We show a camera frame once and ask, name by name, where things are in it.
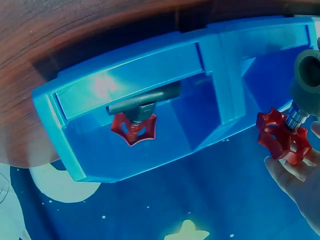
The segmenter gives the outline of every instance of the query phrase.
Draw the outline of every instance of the human hand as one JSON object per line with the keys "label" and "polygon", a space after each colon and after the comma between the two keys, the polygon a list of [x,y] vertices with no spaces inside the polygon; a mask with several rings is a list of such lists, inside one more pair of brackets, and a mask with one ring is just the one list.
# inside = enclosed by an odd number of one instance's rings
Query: human hand
{"label": "human hand", "polygon": [[[311,125],[320,138],[320,122]],[[264,159],[271,177],[297,205],[311,228],[320,235],[320,151],[310,150],[302,162],[290,165],[284,159]]]}

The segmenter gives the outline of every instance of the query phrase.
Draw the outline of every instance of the valve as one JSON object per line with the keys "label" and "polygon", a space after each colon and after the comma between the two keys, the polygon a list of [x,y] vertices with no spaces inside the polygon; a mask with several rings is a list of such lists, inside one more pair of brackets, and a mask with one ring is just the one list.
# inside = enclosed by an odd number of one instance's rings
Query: valve
{"label": "valve", "polygon": [[154,111],[157,102],[177,98],[180,92],[181,82],[176,81],[108,106],[109,115],[114,115],[110,130],[130,147],[155,139],[157,116]]}
{"label": "valve", "polygon": [[308,130],[299,126],[296,130],[286,125],[287,115],[272,108],[270,113],[259,112],[256,126],[260,132],[258,143],[267,147],[273,159],[285,159],[291,165],[300,163],[312,149],[308,139]]}

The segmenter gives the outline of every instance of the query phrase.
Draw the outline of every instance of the gray pipe fitting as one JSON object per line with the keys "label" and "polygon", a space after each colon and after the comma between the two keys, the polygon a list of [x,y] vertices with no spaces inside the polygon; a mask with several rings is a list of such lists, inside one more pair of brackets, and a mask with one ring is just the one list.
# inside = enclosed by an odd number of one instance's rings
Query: gray pipe fitting
{"label": "gray pipe fitting", "polygon": [[306,114],[320,117],[320,51],[308,49],[298,55],[290,86],[293,102]]}

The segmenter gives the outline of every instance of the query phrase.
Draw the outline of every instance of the red handwheel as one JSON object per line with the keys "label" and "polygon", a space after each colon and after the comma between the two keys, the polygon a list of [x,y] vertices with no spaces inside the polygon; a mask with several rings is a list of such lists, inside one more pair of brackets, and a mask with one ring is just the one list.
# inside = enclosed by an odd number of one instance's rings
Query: red handwheel
{"label": "red handwheel", "polygon": [[[307,139],[308,130],[300,126],[297,131],[291,131],[285,125],[286,118],[286,114],[274,108],[270,113],[259,112],[256,118],[260,132],[258,143],[269,149],[273,159],[282,158],[295,165],[312,147]],[[291,149],[292,145],[295,145],[295,151]]]}

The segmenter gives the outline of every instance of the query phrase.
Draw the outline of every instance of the finger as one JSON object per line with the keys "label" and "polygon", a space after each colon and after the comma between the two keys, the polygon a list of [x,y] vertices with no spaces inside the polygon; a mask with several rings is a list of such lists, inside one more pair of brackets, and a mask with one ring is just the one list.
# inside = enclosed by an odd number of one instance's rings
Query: finger
{"label": "finger", "polygon": [[311,124],[311,131],[320,138],[320,121],[314,121]]}
{"label": "finger", "polygon": [[[292,151],[297,151],[296,144],[292,144],[290,149]],[[308,165],[308,166],[317,166],[320,164],[320,151],[317,151],[315,149],[311,149],[306,155],[304,155],[303,161]]]}
{"label": "finger", "polygon": [[294,175],[297,179],[304,182],[306,178],[312,173],[315,169],[312,166],[308,166],[306,163],[299,162],[296,165],[291,165],[285,159],[279,159],[280,164],[292,175]]}
{"label": "finger", "polygon": [[284,191],[293,201],[296,201],[295,195],[302,185],[302,182],[288,172],[280,162],[272,159],[271,157],[266,157],[264,164],[271,177],[282,191]]}

